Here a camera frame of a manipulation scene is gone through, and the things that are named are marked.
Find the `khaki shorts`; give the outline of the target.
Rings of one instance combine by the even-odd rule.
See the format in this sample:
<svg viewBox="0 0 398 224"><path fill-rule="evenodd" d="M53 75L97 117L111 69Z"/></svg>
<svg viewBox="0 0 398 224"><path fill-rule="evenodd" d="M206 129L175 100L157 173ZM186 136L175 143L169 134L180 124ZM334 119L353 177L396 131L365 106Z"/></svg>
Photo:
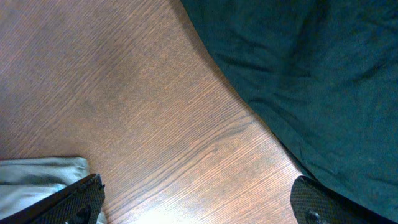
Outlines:
<svg viewBox="0 0 398 224"><path fill-rule="evenodd" d="M90 175L82 157L1 161L1 220ZM97 223L107 223L103 207Z"/></svg>

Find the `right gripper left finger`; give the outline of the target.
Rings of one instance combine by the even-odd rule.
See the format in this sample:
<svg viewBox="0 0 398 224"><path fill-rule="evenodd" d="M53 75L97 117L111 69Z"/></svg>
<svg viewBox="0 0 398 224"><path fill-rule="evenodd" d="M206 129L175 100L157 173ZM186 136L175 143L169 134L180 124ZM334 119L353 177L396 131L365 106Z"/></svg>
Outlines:
<svg viewBox="0 0 398 224"><path fill-rule="evenodd" d="M105 200L99 174L90 174L1 220L13 224L96 224Z"/></svg>

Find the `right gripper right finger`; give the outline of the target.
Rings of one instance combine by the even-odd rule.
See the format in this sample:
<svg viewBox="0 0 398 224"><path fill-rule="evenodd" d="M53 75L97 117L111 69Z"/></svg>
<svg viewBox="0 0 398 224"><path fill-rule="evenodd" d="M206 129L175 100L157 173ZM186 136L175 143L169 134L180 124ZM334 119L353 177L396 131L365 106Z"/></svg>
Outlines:
<svg viewBox="0 0 398 224"><path fill-rule="evenodd" d="M290 204L299 224L395 224L303 175L293 183Z"/></svg>

